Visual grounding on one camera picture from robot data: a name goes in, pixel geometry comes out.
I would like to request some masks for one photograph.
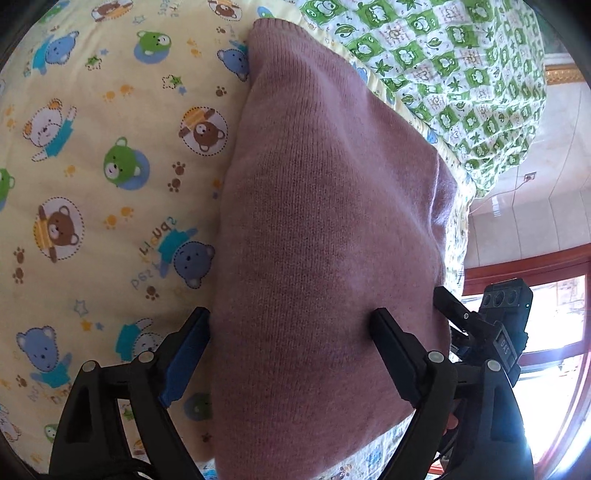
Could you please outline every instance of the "pink sweater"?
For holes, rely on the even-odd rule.
[[[306,480],[411,412],[368,333],[432,307],[456,184],[435,149],[300,27],[258,20],[225,178],[211,319],[220,480]]]

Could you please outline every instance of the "wire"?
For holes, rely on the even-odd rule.
[[[452,437],[452,439],[449,441],[449,443],[448,443],[448,444],[447,444],[447,446],[446,446],[446,447],[443,449],[443,451],[439,453],[439,456],[438,456],[437,458],[435,458],[435,460],[433,460],[433,463],[432,463],[432,464],[434,464],[435,462],[438,462],[439,460],[441,460],[441,459],[443,458],[443,456],[444,456],[444,455],[445,455],[447,452],[449,452],[449,450],[451,450],[451,449],[452,449],[452,447],[453,447],[453,446],[455,445],[455,443],[456,443],[456,440],[457,440],[457,432],[453,434],[453,437]]]
[[[475,211],[477,211],[480,207],[482,207],[485,204],[485,201],[486,200],[489,200],[489,199],[491,199],[493,197],[496,197],[497,195],[503,195],[504,193],[513,193],[513,192],[516,192],[517,190],[519,190],[523,185],[525,185],[529,181],[531,181],[531,180],[524,180],[524,181],[522,181],[521,184],[516,189],[507,190],[506,192],[495,193],[494,195],[491,195],[490,197],[484,197],[482,199],[482,203],[478,207],[476,207],[474,210],[472,210],[470,212],[470,214],[473,215]]]

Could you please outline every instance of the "wooden window frame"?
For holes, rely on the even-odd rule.
[[[523,278],[529,286],[536,286],[581,275],[586,277],[585,319],[581,341],[559,349],[524,353],[519,359],[519,364],[525,367],[583,355],[567,414],[551,447],[535,465],[536,480],[545,480],[552,475],[591,408],[591,244],[539,257],[466,270],[463,292],[465,296],[482,294],[487,285],[516,277]]]

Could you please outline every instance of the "bed sheet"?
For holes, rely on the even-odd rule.
[[[295,0],[447,142],[478,196],[521,163],[545,105],[544,48],[522,0]]]
[[[253,22],[270,15],[363,69],[280,0],[61,0],[0,73],[0,427],[36,470],[47,471],[84,361],[130,361],[195,305],[211,306],[219,196],[249,90],[245,41]],[[366,82],[434,145],[458,182],[446,286],[461,293],[475,184],[374,72]],[[170,415],[215,478],[209,375],[206,351]],[[133,412],[120,407],[141,458]],[[374,478],[406,424],[320,478]]]

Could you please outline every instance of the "screw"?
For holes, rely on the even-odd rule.
[[[429,352],[429,360],[434,364],[440,364],[445,360],[445,357],[441,352],[433,351]]]
[[[147,363],[151,362],[153,359],[154,359],[154,353],[150,352],[149,350],[145,351],[145,352],[141,352],[138,355],[138,360],[140,362],[142,362],[143,364],[147,364]]]
[[[493,372],[498,372],[501,370],[501,364],[496,360],[489,360],[486,364],[488,368],[490,368]]]
[[[84,362],[84,364],[82,365],[82,370],[84,372],[92,372],[96,367],[96,362],[94,360],[88,360],[87,362]]]

